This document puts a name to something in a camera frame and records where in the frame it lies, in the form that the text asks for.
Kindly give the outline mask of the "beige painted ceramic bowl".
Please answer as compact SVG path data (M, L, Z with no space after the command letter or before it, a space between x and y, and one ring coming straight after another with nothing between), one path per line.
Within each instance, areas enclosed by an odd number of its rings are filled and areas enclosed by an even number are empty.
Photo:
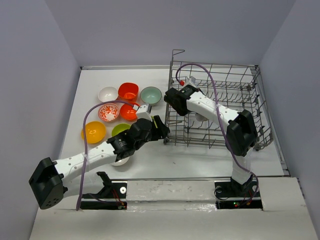
M208 120L205 116L203 116L203 115L201 115L201 114L199 114L199 113L196 113L196 114L195 114L195 119L196 119L197 121L199 121L199 122L205 122L205 121Z

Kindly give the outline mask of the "grey wire dish rack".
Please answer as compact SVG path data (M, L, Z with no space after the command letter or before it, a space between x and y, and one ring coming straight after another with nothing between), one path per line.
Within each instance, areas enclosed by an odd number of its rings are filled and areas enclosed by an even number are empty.
M274 141L274 136L259 66L208 62L191 65L188 60L181 59L183 52L182 49L172 51L168 88L179 91L183 88L180 82L187 82L193 77L192 83L213 101L215 113L225 117L228 111L223 107L236 112L251 112L257 131L254 149L259 151L268 147ZM198 121L194 112L180 116L173 107L167 105L165 124L170 129L166 143L209 148L225 145L217 119Z

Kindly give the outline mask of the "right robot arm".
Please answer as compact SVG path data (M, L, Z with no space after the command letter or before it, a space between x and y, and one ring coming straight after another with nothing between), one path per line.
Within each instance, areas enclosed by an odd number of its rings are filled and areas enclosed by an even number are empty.
M164 101L180 116L195 113L219 125L226 148L233 158L230 190L235 196L246 193L254 176L249 154L258 137L251 112L227 108L189 84L181 90L170 88L165 92Z

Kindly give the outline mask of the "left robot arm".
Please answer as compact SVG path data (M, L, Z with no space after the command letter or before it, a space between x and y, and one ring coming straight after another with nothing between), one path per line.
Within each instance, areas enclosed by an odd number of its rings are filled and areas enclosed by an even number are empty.
M86 172L129 158L144 144L165 139L169 133L158 115L140 118L129 129L87 152L54 161L49 157L42 159L28 181L39 208L49 209L72 195L70 185L75 178L80 177L82 188Z

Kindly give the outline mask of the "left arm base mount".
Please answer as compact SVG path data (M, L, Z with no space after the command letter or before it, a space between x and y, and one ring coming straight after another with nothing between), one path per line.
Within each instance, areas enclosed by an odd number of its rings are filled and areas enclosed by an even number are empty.
M126 181L114 181L102 171L96 173L102 180L103 187L96 193L82 195L81 210L126 210L127 186Z

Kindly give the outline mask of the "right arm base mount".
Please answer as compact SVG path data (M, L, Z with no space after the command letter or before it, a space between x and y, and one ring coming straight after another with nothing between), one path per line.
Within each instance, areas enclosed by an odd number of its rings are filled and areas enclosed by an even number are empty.
M244 191L236 192L230 181L214 183L215 206L218 210L263 209L259 191L256 190L256 181L251 182Z

